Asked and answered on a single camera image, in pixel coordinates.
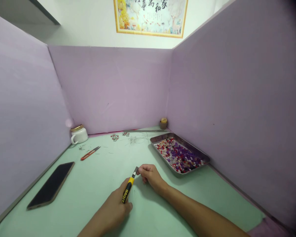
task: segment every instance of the white mug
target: white mug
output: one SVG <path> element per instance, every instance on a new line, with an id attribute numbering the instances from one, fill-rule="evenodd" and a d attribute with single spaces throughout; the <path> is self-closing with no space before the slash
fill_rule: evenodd
<path id="1" fill-rule="evenodd" d="M 70 131 L 72 135 L 70 139 L 72 144 L 83 143 L 89 138 L 86 129 L 83 127 L 82 124 L 70 129 Z"/>

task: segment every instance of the small cup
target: small cup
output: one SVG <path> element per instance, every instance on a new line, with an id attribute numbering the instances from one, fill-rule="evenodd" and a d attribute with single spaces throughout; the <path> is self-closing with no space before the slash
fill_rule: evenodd
<path id="1" fill-rule="evenodd" d="M 162 118 L 160 121 L 160 128 L 161 129 L 166 129 L 168 125 L 168 120 L 167 118 Z"/>
<path id="2" fill-rule="evenodd" d="M 70 131 L 72 135 L 70 139 L 72 144 L 83 143 L 89 138 L 86 129 L 83 127 L 82 124 L 70 129 Z"/>

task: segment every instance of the mug handle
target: mug handle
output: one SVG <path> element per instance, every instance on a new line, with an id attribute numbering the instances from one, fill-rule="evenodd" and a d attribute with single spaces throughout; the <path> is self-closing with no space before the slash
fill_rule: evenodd
<path id="1" fill-rule="evenodd" d="M 70 140 L 71 140 L 71 143 L 74 144 L 74 145 L 78 143 L 78 141 L 76 141 L 76 142 L 73 141 L 73 139 L 74 139 L 75 136 L 76 136 L 76 135 L 74 134 L 74 135 L 71 137 L 71 139 L 70 139 Z"/>

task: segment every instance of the pink cloth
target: pink cloth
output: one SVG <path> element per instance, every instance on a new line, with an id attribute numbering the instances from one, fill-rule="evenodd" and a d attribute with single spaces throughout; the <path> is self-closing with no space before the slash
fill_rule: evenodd
<path id="1" fill-rule="evenodd" d="M 261 224 L 248 232 L 251 237 L 289 237 L 291 233 L 272 221 L 269 217 L 263 219 Z"/>

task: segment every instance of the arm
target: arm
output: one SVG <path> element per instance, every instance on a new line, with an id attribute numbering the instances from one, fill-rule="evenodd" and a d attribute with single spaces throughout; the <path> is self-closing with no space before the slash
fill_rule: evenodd
<path id="1" fill-rule="evenodd" d="M 154 165 L 140 166 L 138 174 L 141 174 L 144 183 L 149 182 L 153 189 L 175 208 L 198 236 L 248 237 L 243 230 L 222 215 L 169 186 Z"/>
<path id="2" fill-rule="evenodd" d="M 125 179 L 121 186 L 111 193 L 78 237 L 101 237 L 124 221 L 133 208 L 128 200 L 122 204 L 122 196 L 128 180 L 129 178 Z"/>

